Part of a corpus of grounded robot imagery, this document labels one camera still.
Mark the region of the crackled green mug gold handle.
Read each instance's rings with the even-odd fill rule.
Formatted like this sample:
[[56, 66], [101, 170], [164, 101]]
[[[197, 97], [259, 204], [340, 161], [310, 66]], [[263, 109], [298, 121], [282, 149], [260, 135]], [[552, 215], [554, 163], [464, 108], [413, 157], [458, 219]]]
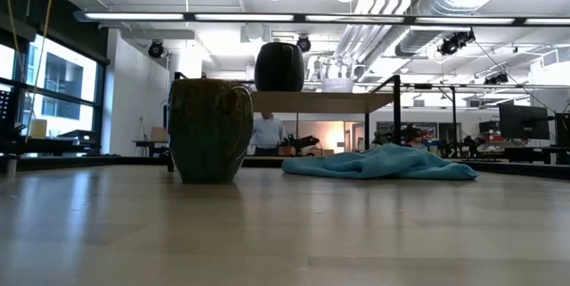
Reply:
[[231, 182], [247, 153], [253, 124], [251, 93], [243, 84], [210, 78], [173, 81], [167, 130], [182, 182]]

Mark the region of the black computer monitor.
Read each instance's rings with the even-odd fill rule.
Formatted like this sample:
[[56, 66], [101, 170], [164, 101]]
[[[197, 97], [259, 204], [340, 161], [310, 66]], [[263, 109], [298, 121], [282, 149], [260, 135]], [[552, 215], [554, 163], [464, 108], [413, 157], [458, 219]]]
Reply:
[[556, 145], [570, 148], [570, 113], [555, 114]]
[[550, 116], [546, 108], [501, 104], [500, 129], [511, 139], [550, 139]]

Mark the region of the pale yellow box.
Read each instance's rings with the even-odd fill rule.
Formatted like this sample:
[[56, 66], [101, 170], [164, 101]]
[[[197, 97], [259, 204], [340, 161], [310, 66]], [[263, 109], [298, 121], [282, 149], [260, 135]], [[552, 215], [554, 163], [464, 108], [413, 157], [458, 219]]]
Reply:
[[29, 123], [28, 136], [34, 139], [45, 139], [47, 134], [47, 120], [34, 118]]

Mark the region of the black desktop device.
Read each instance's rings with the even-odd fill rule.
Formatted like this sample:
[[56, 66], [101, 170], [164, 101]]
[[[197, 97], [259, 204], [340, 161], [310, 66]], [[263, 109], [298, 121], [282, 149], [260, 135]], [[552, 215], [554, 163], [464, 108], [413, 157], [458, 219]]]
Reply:
[[76, 140], [79, 144], [96, 144], [96, 133], [87, 130], [72, 130], [67, 133], [58, 135], [58, 138], [71, 138]]

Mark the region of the wooden shelf black metal legs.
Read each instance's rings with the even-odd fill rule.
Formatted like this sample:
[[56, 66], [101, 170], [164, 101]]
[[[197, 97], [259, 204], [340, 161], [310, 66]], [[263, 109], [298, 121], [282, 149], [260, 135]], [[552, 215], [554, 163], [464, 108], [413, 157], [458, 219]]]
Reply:
[[400, 110], [400, 94], [252, 92], [253, 114], [263, 110], [281, 113], [370, 114], [389, 103]]

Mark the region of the small dark side table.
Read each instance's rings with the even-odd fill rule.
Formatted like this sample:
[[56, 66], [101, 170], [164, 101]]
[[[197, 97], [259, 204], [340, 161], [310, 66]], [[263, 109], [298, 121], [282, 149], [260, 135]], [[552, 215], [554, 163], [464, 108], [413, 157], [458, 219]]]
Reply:
[[169, 153], [167, 142], [161, 141], [134, 141], [137, 149], [142, 148], [142, 157], [154, 158], [164, 156]]

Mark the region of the long black desk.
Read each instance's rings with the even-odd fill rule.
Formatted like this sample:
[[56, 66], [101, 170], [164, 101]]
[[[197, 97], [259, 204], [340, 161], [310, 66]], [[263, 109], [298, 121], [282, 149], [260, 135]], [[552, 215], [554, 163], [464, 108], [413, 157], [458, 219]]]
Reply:
[[473, 149], [462, 144], [447, 144], [437, 150], [440, 157], [463, 161], [542, 163], [570, 166], [570, 147], [557, 145], [533, 147], [521, 143], [482, 143]]

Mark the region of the long ceiling light bar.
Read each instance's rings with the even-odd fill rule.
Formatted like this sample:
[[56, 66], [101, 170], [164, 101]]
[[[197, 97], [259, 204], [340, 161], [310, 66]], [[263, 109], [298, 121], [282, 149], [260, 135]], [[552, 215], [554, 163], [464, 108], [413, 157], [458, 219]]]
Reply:
[[570, 17], [426, 16], [399, 14], [314, 14], [264, 12], [83, 12], [80, 22], [261, 22], [444, 27], [570, 28]]

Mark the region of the black ceiling spotlight cluster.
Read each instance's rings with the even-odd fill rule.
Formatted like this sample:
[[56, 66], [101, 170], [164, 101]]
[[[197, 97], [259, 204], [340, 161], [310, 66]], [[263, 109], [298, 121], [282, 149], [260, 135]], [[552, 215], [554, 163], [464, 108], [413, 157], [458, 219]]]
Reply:
[[437, 51], [443, 56], [454, 55], [475, 40], [476, 36], [472, 29], [454, 32], [443, 39], [443, 42], [437, 47]]

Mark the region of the large black-framed window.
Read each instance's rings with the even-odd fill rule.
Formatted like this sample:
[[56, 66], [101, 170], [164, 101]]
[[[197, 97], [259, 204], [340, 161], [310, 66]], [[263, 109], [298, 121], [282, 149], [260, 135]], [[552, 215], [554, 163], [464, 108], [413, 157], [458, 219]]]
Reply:
[[[29, 43], [0, 41], [0, 155], [96, 155], [101, 150], [105, 68], [40, 35]], [[34, 118], [47, 120], [45, 139], [29, 137]], [[58, 135], [96, 133], [96, 144]]]

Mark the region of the turquoise cloth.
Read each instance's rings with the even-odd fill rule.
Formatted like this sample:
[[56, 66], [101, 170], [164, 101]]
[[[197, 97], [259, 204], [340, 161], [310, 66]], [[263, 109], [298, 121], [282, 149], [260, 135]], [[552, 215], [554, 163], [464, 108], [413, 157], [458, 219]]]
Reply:
[[354, 180], [380, 178], [470, 181], [478, 178], [471, 167], [442, 159], [434, 153], [388, 143], [363, 152], [327, 157], [285, 159], [286, 174]]

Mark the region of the person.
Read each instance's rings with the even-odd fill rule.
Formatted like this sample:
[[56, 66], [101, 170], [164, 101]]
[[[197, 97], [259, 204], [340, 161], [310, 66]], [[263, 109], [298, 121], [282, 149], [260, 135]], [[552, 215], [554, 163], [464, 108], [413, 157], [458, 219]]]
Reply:
[[254, 121], [252, 143], [256, 156], [277, 156], [285, 138], [283, 122], [271, 112], [262, 112]]
[[423, 148], [423, 134], [420, 129], [412, 127], [406, 130], [405, 140], [408, 146], [412, 148]]

